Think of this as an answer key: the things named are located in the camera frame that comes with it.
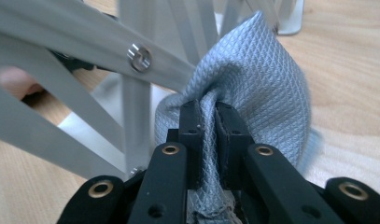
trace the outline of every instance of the textured fabric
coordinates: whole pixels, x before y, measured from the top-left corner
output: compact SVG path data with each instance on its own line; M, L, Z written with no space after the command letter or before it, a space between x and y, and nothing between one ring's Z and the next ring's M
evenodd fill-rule
M179 107L201 103L204 127L204 180L190 191L188 222L240 223L234 199L218 181L215 103L234 106L258 143L279 148L295 165L309 130L310 107L301 69L276 41L262 14L243 22L207 53L183 93L166 97L155 120L157 144L178 128Z

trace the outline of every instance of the wooden floor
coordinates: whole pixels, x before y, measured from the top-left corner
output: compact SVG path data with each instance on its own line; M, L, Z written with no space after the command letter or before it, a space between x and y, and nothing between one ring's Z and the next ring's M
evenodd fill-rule
M113 1L86 3L115 13ZM315 147L304 175L350 176L380 192L380 0L305 0L303 29L280 36L308 79ZM91 90L106 73L78 72ZM26 103L51 122L70 112L47 93ZM85 180L0 142L0 223L53 223Z

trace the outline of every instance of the folded cloth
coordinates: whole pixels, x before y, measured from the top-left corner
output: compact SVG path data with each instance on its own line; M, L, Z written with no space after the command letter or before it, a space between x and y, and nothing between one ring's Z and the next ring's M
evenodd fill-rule
M158 105L156 143L178 128L179 108L199 100L204 127L204 180L189 192L188 222L240 223L234 199L218 181L216 101L234 106L255 142L279 148L296 165L309 132L309 95L303 72L277 42L261 12L240 24L204 56L189 85Z

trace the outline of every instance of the wood grain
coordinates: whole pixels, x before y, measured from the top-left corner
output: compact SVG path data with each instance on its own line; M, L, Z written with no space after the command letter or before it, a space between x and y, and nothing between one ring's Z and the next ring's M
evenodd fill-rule
M85 2L116 14L114 1ZM303 174L321 186L351 176L380 192L380 0L305 0L301 32L278 39L312 97ZM91 90L106 73L76 76ZM54 124L70 112L46 92L26 103ZM0 141L0 223L53 223L84 181Z

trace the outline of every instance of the cloth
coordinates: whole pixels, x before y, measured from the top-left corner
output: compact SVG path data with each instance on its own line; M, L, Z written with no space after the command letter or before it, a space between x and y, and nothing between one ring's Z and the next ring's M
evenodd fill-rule
M296 165L309 132L309 95L303 72L277 42L262 13L220 41L197 65L188 87L158 105L156 143L178 128L179 108L199 100L204 127L204 180L189 192L189 223L240 223L234 198L218 181L215 103L234 106L255 142L279 148Z

